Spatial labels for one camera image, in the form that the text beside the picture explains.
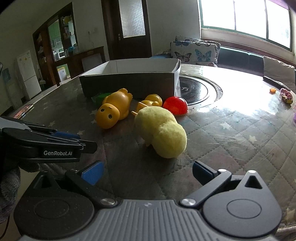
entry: pink toy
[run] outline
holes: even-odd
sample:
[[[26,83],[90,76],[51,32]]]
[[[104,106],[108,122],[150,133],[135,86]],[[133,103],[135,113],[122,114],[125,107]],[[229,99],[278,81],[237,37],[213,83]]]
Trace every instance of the pink toy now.
[[[290,91],[286,90],[285,88],[281,88],[280,92],[281,96],[284,95],[287,98],[293,99],[293,96],[291,95]]]

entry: green toy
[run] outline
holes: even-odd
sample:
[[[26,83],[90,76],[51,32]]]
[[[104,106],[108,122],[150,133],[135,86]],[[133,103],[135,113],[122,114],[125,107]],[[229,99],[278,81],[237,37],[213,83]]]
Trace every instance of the green toy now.
[[[93,96],[93,97],[91,98],[91,100],[93,101],[93,103],[96,104],[96,107],[97,107],[97,108],[100,108],[100,106],[103,104],[103,100],[104,100],[107,96],[109,96],[109,95],[111,95],[111,94],[112,94],[112,93],[97,94],[97,95]]]

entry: open box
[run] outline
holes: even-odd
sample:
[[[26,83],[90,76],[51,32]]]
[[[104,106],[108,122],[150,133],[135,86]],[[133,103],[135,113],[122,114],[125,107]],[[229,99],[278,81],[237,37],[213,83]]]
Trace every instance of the open box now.
[[[136,99],[158,94],[165,100],[175,95],[180,68],[181,61],[173,58],[120,59],[83,73],[79,80],[84,95],[89,98],[125,88]]]

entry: glove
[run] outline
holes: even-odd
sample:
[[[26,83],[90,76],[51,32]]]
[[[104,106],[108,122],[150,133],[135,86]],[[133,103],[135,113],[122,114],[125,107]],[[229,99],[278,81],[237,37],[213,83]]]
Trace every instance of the glove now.
[[[19,167],[27,172],[38,172],[40,165],[20,162]],[[0,183],[0,223],[3,223],[10,216],[17,198],[17,191],[20,186],[20,169],[14,168],[6,172]]]

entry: white refrigerator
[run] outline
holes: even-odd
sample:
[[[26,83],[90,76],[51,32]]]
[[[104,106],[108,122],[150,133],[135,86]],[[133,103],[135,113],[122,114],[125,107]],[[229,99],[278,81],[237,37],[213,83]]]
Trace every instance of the white refrigerator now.
[[[41,92],[41,88],[36,77],[30,51],[17,57],[17,65],[20,70],[20,83],[23,93],[27,100],[31,100]]]

